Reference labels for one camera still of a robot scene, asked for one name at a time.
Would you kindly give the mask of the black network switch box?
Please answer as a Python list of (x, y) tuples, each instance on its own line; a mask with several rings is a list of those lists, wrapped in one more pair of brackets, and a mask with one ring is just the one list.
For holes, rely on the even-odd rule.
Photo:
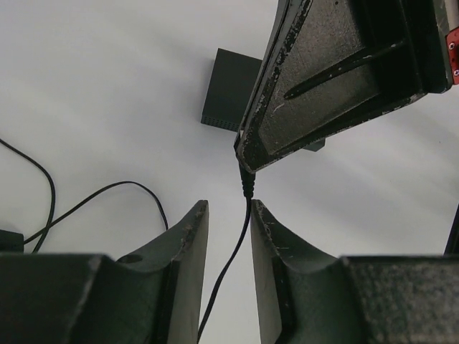
[(262, 60), (219, 48), (201, 123), (237, 132), (261, 69)]

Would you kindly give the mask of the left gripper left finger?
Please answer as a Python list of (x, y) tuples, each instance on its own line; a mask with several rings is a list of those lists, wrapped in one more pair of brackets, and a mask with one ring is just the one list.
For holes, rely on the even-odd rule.
[(139, 249), (3, 254), (3, 343), (195, 343), (209, 229), (200, 200)]

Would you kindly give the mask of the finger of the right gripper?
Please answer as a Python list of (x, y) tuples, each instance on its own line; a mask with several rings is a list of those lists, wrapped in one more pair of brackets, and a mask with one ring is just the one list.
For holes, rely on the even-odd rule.
[(235, 141), (256, 173), (452, 86), (450, 1), (280, 1)]

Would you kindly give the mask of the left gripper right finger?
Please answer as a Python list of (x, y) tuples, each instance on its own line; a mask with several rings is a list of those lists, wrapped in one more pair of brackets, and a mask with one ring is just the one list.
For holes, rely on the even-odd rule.
[(263, 343), (456, 343), (458, 258), (333, 257), (252, 202)]

